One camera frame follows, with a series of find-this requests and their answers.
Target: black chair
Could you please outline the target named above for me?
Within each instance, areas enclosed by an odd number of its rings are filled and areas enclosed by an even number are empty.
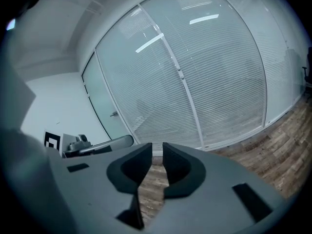
[[[312,47],[309,48],[309,53],[308,53],[308,62],[309,62],[309,67],[312,67]],[[312,85],[312,72],[309,71],[309,74],[307,75],[307,67],[302,67],[304,69],[304,80],[310,84],[310,86]],[[310,96],[308,97],[308,99],[310,99],[312,97],[312,87],[310,87],[309,85],[306,86],[306,89],[304,91],[304,94],[309,94]]]

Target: window blinds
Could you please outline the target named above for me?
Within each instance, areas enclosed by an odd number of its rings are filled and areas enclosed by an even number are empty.
[[[278,27],[283,34],[285,45],[287,47],[287,54],[291,61],[292,78],[293,78],[293,97],[292,101],[297,100],[302,95],[305,86],[304,80],[304,61],[301,58],[302,49],[300,47],[299,39],[296,37],[296,32],[292,29],[291,21],[278,4],[277,0],[262,0],[266,8],[274,17]]]
[[[99,61],[112,96],[139,143],[171,142],[197,148],[200,140],[194,115],[162,37],[136,7],[101,40]]]
[[[261,128],[263,65],[237,12],[225,0],[147,0],[141,5],[164,33],[185,75],[205,145]]]
[[[228,0],[240,14],[259,48],[267,83],[266,124],[291,107],[293,82],[291,63],[283,35],[261,0]]]

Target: black rubber pad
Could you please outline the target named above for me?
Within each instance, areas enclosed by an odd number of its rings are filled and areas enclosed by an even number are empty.
[[[82,164],[78,164],[78,165],[74,165],[74,166],[68,166],[67,169],[70,173],[88,168],[89,166],[86,163],[82,163]]]
[[[139,230],[143,229],[144,223],[137,189],[152,165],[152,156],[152,144],[147,143],[113,161],[106,171],[108,179],[119,192],[134,195],[130,208],[121,212],[117,219]]]
[[[259,222],[269,215],[271,208],[246,183],[232,187],[236,195],[245,205],[255,222]]]
[[[203,163],[170,143],[163,143],[162,163],[166,169],[169,187],[164,190],[164,198],[187,197],[205,180]]]

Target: laminate floor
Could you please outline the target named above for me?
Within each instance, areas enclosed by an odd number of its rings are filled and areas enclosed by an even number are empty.
[[[312,99],[299,102],[261,133],[213,153],[233,159],[255,172],[288,198],[303,185],[312,160]],[[147,226],[163,205],[168,186],[162,158],[154,157],[139,187],[143,221]]]

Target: chair backrest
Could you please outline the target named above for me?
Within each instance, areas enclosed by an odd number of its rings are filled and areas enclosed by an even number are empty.
[[[308,52],[308,62],[309,66],[307,67],[309,69],[309,80],[312,80],[312,72],[310,72],[310,68],[312,68],[312,47],[309,47],[309,52]]]

